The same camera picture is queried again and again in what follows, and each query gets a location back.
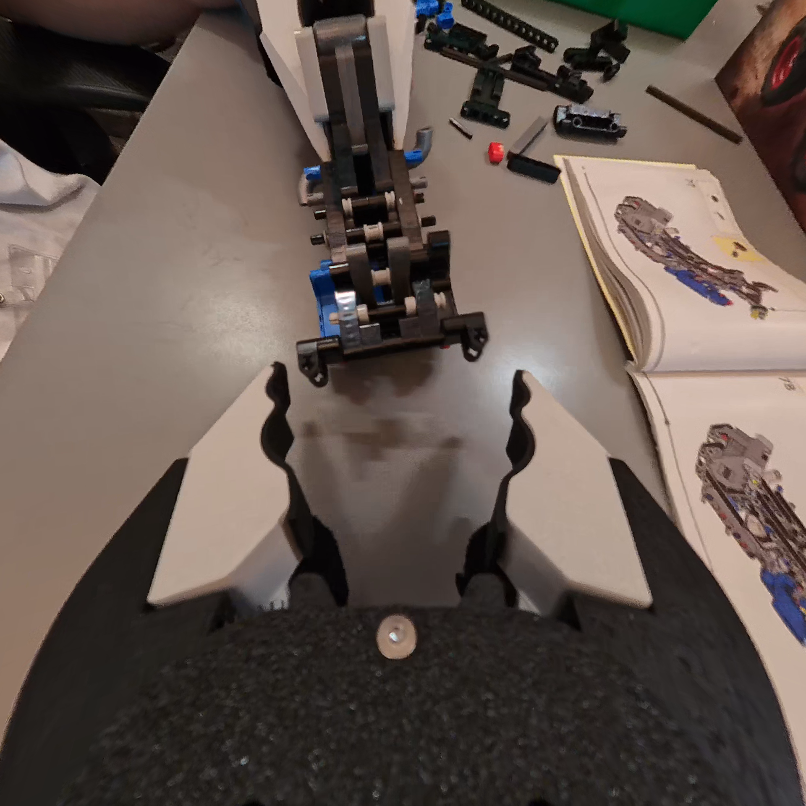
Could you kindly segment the dark grey lego tile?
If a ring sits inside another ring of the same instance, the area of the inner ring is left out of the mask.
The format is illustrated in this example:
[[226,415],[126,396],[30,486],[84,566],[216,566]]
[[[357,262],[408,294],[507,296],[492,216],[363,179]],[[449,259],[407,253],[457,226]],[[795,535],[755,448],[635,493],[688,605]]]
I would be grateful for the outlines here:
[[535,140],[545,131],[548,123],[548,118],[537,117],[509,147],[507,154],[508,159],[515,156],[525,156],[529,148],[533,146]]

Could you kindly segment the green plastic bin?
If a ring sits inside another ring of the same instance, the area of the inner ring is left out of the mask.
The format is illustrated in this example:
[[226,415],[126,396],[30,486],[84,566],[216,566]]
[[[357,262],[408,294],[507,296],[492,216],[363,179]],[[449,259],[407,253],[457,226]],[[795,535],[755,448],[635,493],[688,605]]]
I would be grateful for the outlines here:
[[647,31],[686,40],[717,1],[559,1]]

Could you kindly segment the long black lego axle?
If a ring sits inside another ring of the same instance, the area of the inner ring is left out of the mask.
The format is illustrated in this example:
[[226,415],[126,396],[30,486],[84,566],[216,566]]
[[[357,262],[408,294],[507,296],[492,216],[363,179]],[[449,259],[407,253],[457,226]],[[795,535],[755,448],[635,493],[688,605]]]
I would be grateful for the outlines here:
[[660,88],[653,85],[649,85],[646,87],[646,93],[650,95],[652,98],[658,100],[660,103],[676,111],[680,115],[708,129],[709,131],[731,142],[732,144],[736,145],[742,144],[744,140],[742,135],[738,134],[736,131],[733,131],[728,126],[722,125],[718,121],[714,120],[710,116],[707,116],[706,114],[702,113],[693,106],[690,106],[687,103],[680,101],[676,97],[666,93]]

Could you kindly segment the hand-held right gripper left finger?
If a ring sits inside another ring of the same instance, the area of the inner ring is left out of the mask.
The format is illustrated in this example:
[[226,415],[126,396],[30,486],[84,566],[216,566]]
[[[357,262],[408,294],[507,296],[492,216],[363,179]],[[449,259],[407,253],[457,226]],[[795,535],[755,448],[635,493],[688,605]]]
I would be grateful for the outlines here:
[[288,452],[287,368],[265,368],[190,451],[147,603],[217,591],[246,608],[274,608],[295,573],[325,578],[348,600],[333,534],[313,515]]

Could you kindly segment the black lego frame brick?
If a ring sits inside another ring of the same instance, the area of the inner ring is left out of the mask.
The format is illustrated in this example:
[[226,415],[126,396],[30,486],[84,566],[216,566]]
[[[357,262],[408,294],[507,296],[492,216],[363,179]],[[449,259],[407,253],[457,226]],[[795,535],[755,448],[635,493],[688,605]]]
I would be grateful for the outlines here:
[[628,131],[619,113],[574,103],[556,106],[553,124],[559,136],[572,139],[617,142]]

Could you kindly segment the black blue lego model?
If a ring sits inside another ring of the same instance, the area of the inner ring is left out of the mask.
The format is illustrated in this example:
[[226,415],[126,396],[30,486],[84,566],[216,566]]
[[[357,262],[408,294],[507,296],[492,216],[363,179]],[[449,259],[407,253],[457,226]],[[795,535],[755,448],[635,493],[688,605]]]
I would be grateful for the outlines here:
[[395,144],[396,101],[385,19],[374,2],[298,2],[296,33],[314,122],[329,156],[304,170],[301,204],[325,230],[312,244],[329,258],[310,275],[319,338],[297,343],[297,364],[315,386],[332,364],[459,344],[476,361],[489,340],[484,314],[460,314],[450,280],[450,234],[423,235],[411,171],[429,153]]

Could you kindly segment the lego set box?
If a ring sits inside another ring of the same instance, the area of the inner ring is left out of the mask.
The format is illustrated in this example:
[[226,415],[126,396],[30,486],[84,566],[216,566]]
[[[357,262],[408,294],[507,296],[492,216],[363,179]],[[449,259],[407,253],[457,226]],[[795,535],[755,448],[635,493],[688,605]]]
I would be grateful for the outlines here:
[[805,228],[805,2],[770,2],[715,79]]

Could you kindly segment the lego instruction booklet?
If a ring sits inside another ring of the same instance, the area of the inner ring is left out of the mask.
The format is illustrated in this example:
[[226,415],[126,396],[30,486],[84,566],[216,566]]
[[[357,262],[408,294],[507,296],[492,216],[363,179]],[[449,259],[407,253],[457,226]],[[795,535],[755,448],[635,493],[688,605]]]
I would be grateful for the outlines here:
[[805,292],[694,165],[554,157],[671,509],[748,630],[804,788]]

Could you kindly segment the pile of black lego pieces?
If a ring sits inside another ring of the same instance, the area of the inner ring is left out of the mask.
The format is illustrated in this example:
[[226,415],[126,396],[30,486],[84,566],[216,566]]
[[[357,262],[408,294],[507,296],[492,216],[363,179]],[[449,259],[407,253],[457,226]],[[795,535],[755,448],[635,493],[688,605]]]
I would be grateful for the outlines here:
[[599,73],[603,81],[610,81],[630,55],[625,45],[628,27],[614,19],[590,35],[588,46],[567,49],[562,64],[550,72],[542,66],[539,52],[555,52],[559,46],[556,37],[493,3],[462,1],[460,5],[522,41],[520,47],[503,53],[489,41],[487,34],[456,20],[449,30],[439,30],[429,22],[419,32],[426,33],[426,50],[475,70],[468,99],[460,110],[461,117],[468,120],[507,128],[510,115],[500,107],[507,81],[586,106],[593,96],[593,87],[584,74]]

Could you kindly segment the short black lego beam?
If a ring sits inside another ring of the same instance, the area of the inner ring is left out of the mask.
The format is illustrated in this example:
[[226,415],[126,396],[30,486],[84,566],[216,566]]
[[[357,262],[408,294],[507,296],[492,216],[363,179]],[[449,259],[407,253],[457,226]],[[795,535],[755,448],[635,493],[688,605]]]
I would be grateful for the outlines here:
[[561,169],[523,154],[510,153],[507,157],[507,169],[518,176],[554,185],[561,175]]

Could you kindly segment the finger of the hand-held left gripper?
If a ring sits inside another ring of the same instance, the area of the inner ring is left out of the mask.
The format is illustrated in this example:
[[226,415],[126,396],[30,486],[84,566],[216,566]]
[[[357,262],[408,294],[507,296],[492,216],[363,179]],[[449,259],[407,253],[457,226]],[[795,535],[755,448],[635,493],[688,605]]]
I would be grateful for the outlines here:
[[404,147],[408,126],[416,24],[415,2],[386,2],[386,25],[395,102],[392,112],[393,135],[395,147],[400,150]]
[[317,45],[312,27],[299,19],[297,2],[258,1],[261,44],[288,100],[321,161],[331,160],[329,122]]

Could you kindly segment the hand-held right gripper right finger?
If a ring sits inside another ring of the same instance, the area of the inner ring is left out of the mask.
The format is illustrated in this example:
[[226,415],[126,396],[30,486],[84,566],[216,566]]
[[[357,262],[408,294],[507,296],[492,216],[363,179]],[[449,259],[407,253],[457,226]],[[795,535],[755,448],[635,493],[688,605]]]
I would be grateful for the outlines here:
[[488,522],[471,537],[456,577],[494,575],[505,603],[558,614],[574,595],[640,610],[652,604],[646,574],[608,452],[528,371],[513,376],[512,421]]

